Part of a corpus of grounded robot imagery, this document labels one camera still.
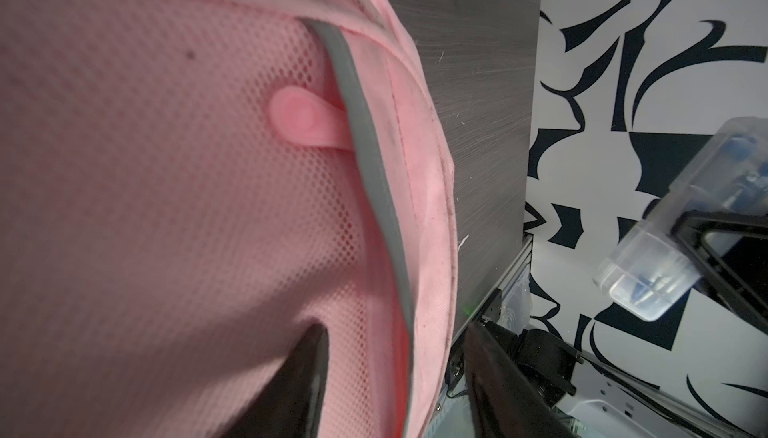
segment pink fabric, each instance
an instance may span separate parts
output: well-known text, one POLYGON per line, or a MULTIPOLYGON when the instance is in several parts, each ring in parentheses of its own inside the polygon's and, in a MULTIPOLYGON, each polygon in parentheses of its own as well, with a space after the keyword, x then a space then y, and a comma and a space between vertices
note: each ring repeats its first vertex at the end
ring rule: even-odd
POLYGON ((386 0, 0 9, 4 436, 217 436, 312 320, 330 330, 321 436, 399 436, 389 258, 303 17, 344 30, 376 125, 420 435, 453 325, 453 164, 386 0))

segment black and white wallpaper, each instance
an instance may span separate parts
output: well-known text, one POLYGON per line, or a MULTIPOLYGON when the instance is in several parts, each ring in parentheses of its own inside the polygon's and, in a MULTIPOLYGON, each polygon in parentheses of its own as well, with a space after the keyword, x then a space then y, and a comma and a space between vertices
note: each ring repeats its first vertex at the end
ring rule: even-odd
POLYGON ((768 117, 768 0, 542 0, 525 229, 531 325, 768 431, 768 337, 696 291, 645 322, 592 274, 729 118, 768 117))

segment gray tabletop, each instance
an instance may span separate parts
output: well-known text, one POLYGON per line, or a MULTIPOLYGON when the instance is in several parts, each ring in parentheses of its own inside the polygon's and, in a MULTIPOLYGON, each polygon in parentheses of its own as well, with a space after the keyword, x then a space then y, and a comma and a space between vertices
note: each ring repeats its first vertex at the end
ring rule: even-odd
POLYGON ((456 163, 458 323, 522 246, 539 0, 389 1, 456 163))

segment gray piping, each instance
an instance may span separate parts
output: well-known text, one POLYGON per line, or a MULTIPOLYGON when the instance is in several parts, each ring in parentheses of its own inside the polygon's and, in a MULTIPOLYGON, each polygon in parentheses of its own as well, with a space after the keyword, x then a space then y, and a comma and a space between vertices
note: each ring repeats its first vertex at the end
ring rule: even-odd
POLYGON ((305 23, 317 33, 330 56, 333 73, 346 107, 347 120, 350 123, 352 144, 355 146, 355 159, 362 178, 362 187, 366 191, 373 215, 379 224, 389 261, 392 264, 392 272, 395 275, 402 319, 408 332, 408 401, 406 418, 402 424, 402 437, 405 438, 411 409, 415 311, 408 280, 406 252, 402 244, 395 203, 392 201, 392 194, 386 180, 376 127, 373 125, 371 111, 362 91, 349 45, 341 31, 333 25, 313 20, 306 20, 305 23))

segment transparent plastic box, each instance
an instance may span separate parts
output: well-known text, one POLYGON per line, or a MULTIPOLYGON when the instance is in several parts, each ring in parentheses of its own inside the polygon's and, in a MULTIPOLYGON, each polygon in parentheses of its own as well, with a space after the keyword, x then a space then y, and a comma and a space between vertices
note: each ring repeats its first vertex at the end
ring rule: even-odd
MULTIPOLYGON (((638 317, 658 319, 701 277, 670 229, 682 213, 768 213, 768 119, 728 120, 670 185, 669 193, 600 264, 594 282, 638 317)), ((706 238, 721 255, 737 235, 706 238)))

